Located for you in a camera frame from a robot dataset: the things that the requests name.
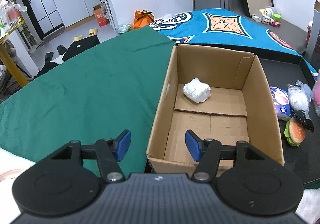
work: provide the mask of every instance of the blue purple package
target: blue purple package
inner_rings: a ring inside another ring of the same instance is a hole
[[[287,91],[273,86],[270,87],[270,91],[278,119],[288,121],[291,117],[291,112]]]

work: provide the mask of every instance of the wooden baseboard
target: wooden baseboard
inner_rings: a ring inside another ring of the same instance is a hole
[[[85,24],[85,23],[87,23],[89,21],[95,20],[95,18],[96,17],[94,15],[92,15],[92,16],[89,16],[89,17],[83,19],[83,20],[80,20],[80,21],[70,25],[69,27],[66,27],[66,31],[71,31],[74,28],[77,28],[77,27],[81,26],[82,24]]]

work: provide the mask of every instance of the yellow slipper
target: yellow slipper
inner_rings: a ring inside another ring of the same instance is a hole
[[[88,37],[97,35],[98,29],[90,29]]]
[[[76,37],[73,39],[73,42],[78,41],[78,40],[81,40],[81,39],[83,39],[83,36],[76,36]]]

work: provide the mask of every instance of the yellow table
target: yellow table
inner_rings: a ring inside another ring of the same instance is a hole
[[[13,62],[12,58],[10,57],[9,53],[5,49],[3,43],[9,37],[9,35],[14,32],[18,27],[20,27],[24,23],[24,20],[19,22],[16,26],[12,27],[6,34],[0,37],[0,60],[3,64],[7,67],[7,70],[11,73],[11,75],[15,78],[18,84],[22,87],[28,84],[27,79],[23,76],[20,69],[16,66]]]

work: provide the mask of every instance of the ribbed gray surface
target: ribbed gray surface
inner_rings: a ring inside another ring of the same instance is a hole
[[[296,224],[291,213],[277,218],[248,217],[231,210],[207,184],[190,181],[185,174],[132,174],[109,184],[99,199],[82,211],[56,219],[22,214],[14,224]]]

